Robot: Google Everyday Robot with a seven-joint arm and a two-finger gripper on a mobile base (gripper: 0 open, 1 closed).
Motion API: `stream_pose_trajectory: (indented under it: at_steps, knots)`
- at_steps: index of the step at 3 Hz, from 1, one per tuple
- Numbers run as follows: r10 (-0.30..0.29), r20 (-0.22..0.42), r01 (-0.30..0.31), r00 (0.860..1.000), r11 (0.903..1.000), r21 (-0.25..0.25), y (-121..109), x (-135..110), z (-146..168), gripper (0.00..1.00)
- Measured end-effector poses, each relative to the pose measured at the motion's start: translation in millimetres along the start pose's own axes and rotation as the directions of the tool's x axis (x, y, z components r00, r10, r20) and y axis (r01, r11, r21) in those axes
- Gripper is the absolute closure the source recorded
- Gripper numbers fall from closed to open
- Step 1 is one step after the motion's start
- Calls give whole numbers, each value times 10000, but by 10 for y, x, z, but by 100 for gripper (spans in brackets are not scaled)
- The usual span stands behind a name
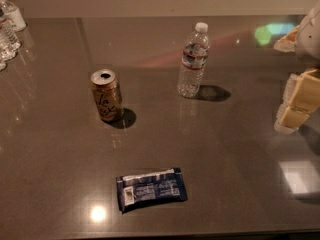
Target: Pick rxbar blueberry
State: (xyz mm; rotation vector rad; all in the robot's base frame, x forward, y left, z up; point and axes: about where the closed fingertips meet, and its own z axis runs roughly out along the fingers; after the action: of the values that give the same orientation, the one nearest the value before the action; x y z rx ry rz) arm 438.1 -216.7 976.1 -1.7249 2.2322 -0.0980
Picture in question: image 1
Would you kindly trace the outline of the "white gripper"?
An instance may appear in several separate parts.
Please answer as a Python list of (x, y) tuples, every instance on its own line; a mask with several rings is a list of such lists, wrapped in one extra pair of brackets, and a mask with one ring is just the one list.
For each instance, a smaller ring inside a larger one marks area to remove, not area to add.
[[(307, 67), (320, 67), (320, 1), (295, 26), (274, 44), (280, 52), (294, 52)], [(282, 134), (296, 132), (320, 107), (320, 70), (310, 68), (291, 74), (286, 82), (274, 129)]]

